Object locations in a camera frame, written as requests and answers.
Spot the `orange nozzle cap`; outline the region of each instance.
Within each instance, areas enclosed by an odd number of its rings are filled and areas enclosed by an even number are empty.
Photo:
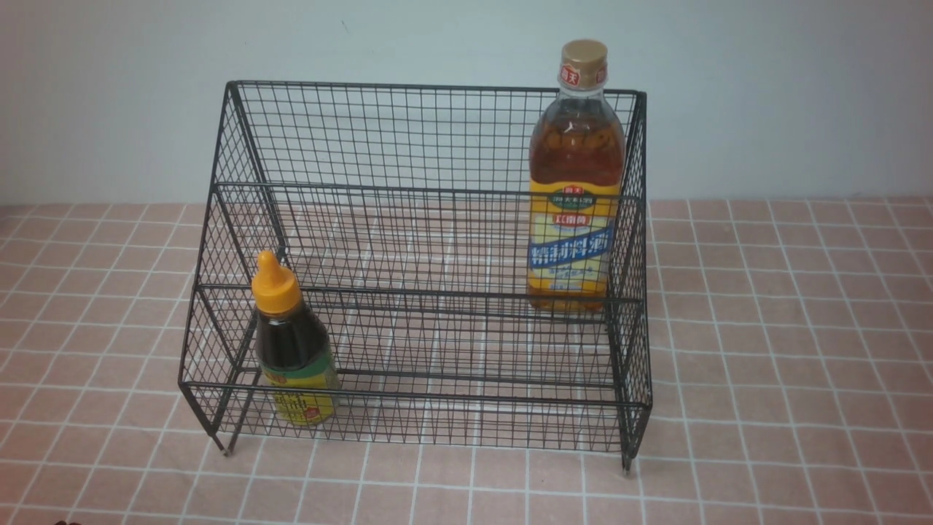
[[[279,264],[275,254],[265,250],[257,257],[258,271],[253,277],[256,308],[266,314],[282,314],[301,302],[301,290],[295,274]]]

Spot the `bottle label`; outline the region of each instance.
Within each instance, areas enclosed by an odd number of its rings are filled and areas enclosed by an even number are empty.
[[[334,390],[341,387],[330,348],[299,370],[283,372],[266,366],[261,368],[263,375],[274,387]],[[320,423],[333,416],[337,408],[336,397],[328,394],[276,392],[274,398],[279,417],[299,426]]]
[[[531,205],[528,282],[546,291],[606,291],[607,254],[612,245],[620,186],[586,182],[540,184]]]

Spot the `black wire rack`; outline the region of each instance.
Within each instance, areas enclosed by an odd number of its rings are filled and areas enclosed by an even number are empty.
[[[608,291],[570,313],[526,289],[528,145],[556,93],[227,85],[178,378],[225,454],[253,433],[616,451],[628,471],[651,410],[646,96],[606,91],[628,136]],[[253,355],[263,249],[328,328],[340,408],[317,426],[276,416]]]

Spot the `countertop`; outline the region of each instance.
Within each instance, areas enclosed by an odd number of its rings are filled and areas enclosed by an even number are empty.
[[[203,206],[0,207],[0,523],[933,522],[933,199],[655,201],[618,456],[244,435],[176,386]]]

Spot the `bottle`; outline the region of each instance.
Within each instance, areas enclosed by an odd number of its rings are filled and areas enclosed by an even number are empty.
[[[295,274],[275,255],[263,251],[253,277],[256,300],[256,358],[263,375],[275,387],[338,390],[327,328],[301,298]],[[275,393],[282,419],[311,426],[334,414],[337,399],[320,393]]]
[[[536,308],[599,310],[606,297],[619,203],[600,196],[619,195],[625,165],[622,124],[603,96],[606,55],[595,40],[564,46],[561,90],[532,133],[530,189],[547,194],[531,199],[528,293]]]

